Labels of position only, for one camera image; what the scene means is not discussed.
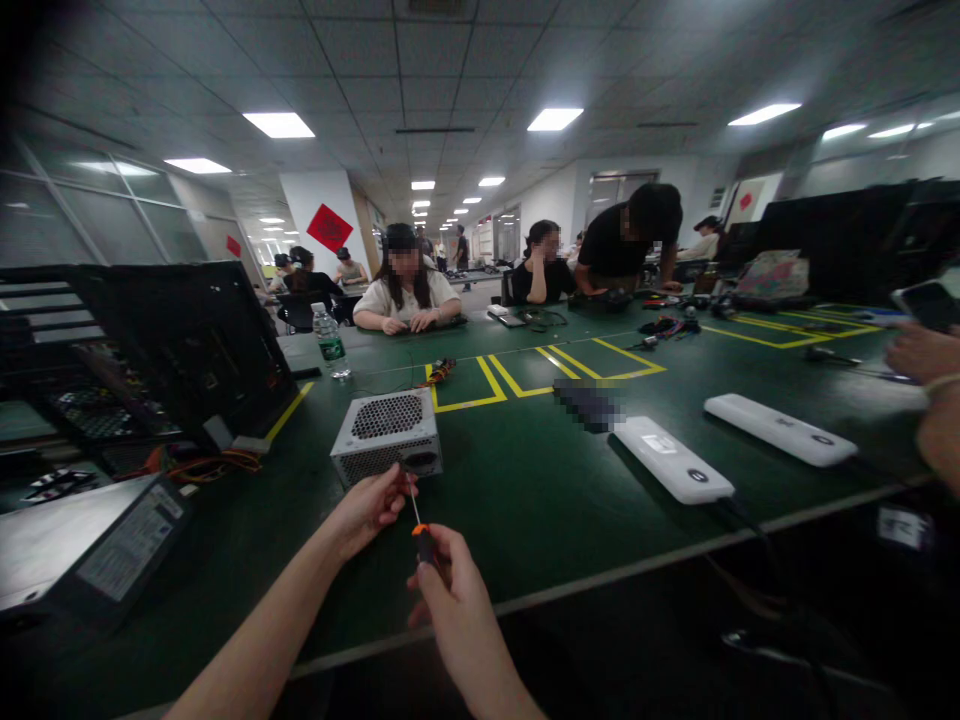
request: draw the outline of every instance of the black t-shirt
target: black t-shirt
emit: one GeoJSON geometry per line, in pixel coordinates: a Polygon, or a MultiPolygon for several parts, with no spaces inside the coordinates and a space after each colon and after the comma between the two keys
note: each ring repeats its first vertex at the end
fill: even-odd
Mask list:
{"type": "Polygon", "coordinates": [[[622,214],[626,202],[617,203],[597,215],[587,228],[577,262],[589,265],[591,272],[607,277],[636,275],[650,252],[644,240],[625,240],[622,214]]]}
{"type": "MultiPolygon", "coordinates": [[[[547,282],[547,299],[545,302],[557,302],[560,299],[560,293],[567,295],[577,289],[577,283],[570,274],[567,263],[563,260],[555,260],[547,263],[543,268],[544,280],[547,282]]],[[[521,263],[513,271],[513,299],[514,302],[523,305],[527,302],[527,295],[530,294],[530,288],[533,287],[533,273],[527,270],[527,264],[521,263]]]]}

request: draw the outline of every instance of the red diamond decoration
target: red diamond decoration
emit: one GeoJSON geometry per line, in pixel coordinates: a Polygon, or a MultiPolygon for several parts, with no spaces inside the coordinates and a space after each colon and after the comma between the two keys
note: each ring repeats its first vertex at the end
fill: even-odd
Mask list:
{"type": "Polygon", "coordinates": [[[342,248],[352,232],[353,226],[326,205],[320,206],[307,228],[307,234],[316,238],[330,252],[342,248]]]}
{"type": "Polygon", "coordinates": [[[227,235],[227,250],[232,252],[237,257],[240,257],[240,243],[238,243],[229,235],[227,235]]]}

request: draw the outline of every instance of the power strip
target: power strip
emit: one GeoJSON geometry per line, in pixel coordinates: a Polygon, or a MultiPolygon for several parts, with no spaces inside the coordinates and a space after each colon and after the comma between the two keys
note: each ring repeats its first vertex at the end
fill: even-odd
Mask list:
{"type": "Polygon", "coordinates": [[[849,440],[742,395],[718,395],[703,409],[815,467],[830,467],[857,454],[849,440]]]}
{"type": "Polygon", "coordinates": [[[648,417],[627,418],[613,434],[684,505],[701,505],[734,493],[723,475],[648,417]]]}

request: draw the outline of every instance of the water bottle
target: water bottle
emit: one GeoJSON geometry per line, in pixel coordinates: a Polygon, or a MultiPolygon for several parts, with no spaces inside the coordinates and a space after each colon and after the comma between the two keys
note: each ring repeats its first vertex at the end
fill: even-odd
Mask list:
{"type": "Polygon", "coordinates": [[[330,317],[327,306],[323,303],[314,303],[310,309],[313,310],[313,333],[317,336],[323,361],[331,377],[338,380],[349,377],[350,364],[347,362],[347,352],[343,349],[337,321],[330,317]]]}

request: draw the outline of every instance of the green table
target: green table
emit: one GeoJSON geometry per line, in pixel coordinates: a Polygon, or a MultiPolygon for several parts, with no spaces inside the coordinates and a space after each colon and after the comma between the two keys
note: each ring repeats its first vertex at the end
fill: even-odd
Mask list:
{"type": "MultiPolygon", "coordinates": [[[[544,334],[482,314],[420,337],[345,333],[354,376],[324,376],[274,442],[256,476],[233,475],[195,496],[196,513],[128,621],[86,651],[45,667],[34,689],[58,716],[113,717],[173,700],[227,640],[342,495],[328,459],[358,390],[422,382],[424,365],[458,360],[437,388],[444,473],[421,483],[427,522],[460,530],[499,613],[644,572],[749,537],[715,507],[678,504],[619,442],[578,425],[549,394],[555,378],[623,377],[626,415],[650,415],[738,488],[770,530],[897,491],[868,474],[817,470],[703,413],[736,392],[857,443],[873,464],[924,472],[913,435],[923,393],[802,360],[828,343],[879,366],[891,335],[835,319],[833,337],[801,328],[809,313],[734,322],[653,353],[617,350],[657,313],[584,317],[544,334]]],[[[315,672],[422,637],[409,633],[404,580],[414,567],[412,513],[385,530],[334,583],[296,674],[315,672]]]]}

